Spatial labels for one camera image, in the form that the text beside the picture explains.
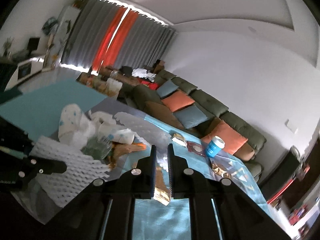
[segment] tiled floor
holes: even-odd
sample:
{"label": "tiled floor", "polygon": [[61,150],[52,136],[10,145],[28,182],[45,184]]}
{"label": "tiled floor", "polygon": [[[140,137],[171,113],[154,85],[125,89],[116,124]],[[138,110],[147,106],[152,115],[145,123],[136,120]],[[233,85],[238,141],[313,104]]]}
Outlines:
{"label": "tiled floor", "polygon": [[48,72],[41,72],[29,80],[25,81],[18,88],[22,93],[28,93],[33,90],[39,89],[41,87],[49,86],[55,84],[56,82],[65,80],[65,79],[74,79],[76,80],[81,74],[80,71],[76,71],[69,68],[58,67],[55,70]]}

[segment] wall outlet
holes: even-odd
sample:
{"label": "wall outlet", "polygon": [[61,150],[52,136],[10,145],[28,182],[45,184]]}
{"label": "wall outlet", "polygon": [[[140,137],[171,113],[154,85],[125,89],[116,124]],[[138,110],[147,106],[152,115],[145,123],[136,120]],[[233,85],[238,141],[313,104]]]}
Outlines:
{"label": "wall outlet", "polygon": [[289,119],[287,119],[287,121],[285,121],[284,123],[286,125],[286,127],[289,128],[289,130],[291,132],[293,132],[294,134],[296,134],[298,132],[298,127],[295,126]]}

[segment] white cup lid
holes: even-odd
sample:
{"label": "white cup lid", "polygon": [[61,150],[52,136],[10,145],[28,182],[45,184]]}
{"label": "white cup lid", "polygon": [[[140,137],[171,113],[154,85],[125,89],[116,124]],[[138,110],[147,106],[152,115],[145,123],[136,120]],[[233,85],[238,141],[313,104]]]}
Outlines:
{"label": "white cup lid", "polygon": [[214,137],[212,138],[212,141],[214,142],[214,144],[215,144],[216,146],[218,146],[218,147],[221,148],[221,149],[223,149],[224,146],[225,146],[224,141],[223,141],[219,136],[214,136]]}

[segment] green sofa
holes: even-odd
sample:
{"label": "green sofa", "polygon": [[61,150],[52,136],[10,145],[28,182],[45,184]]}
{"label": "green sofa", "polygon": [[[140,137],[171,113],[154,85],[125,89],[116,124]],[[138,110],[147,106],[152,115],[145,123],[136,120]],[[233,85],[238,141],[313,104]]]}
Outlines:
{"label": "green sofa", "polygon": [[[260,178],[262,173],[262,165],[254,160],[257,153],[263,148],[266,138],[255,128],[249,125],[246,121],[238,117],[229,111],[229,108],[221,103],[219,100],[215,99],[211,95],[205,93],[202,90],[198,90],[197,87],[190,82],[177,77],[176,75],[162,70],[155,77],[155,82],[162,85],[167,80],[171,80],[175,85],[179,87],[180,90],[189,95],[193,100],[195,100],[195,105],[207,116],[208,120],[202,122],[196,127],[184,130],[198,138],[202,138],[207,135],[210,130],[213,130],[213,122],[217,120],[217,117],[225,121],[230,127],[240,133],[242,136],[248,138],[247,147],[254,151],[253,157],[250,160],[243,160],[246,167],[249,169],[256,181]],[[159,119],[162,122],[166,122],[176,128],[181,128],[181,125],[177,126],[177,120],[173,113],[170,111],[163,111],[163,103],[155,90],[149,89],[145,85],[135,86],[130,93],[127,93],[127,97],[130,101],[130,105],[138,108],[141,111]],[[150,103],[154,102],[162,105],[162,112],[159,114],[154,112],[154,109],[150,109]]]}

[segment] gray-blue pillow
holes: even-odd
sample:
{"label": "gray-blue pillow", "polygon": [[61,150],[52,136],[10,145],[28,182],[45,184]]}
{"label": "gray-blue pillow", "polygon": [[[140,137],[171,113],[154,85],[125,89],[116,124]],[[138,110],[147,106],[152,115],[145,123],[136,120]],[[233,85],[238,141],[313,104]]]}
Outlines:
{"label": "gray-blue pillow", "polygon": [[197,126],[198,124],[208,120],[208,117],[195,105],[175,112],[174,115],[186,129]]}
{"label": "gray-blue pillow", "polygon": [[159,87],[156,92],[160,98],[165,98],[167,95],[170,95],[173,91],[178,88],[177,85],[173,84],[171,80],[168,80],[161,87]]}

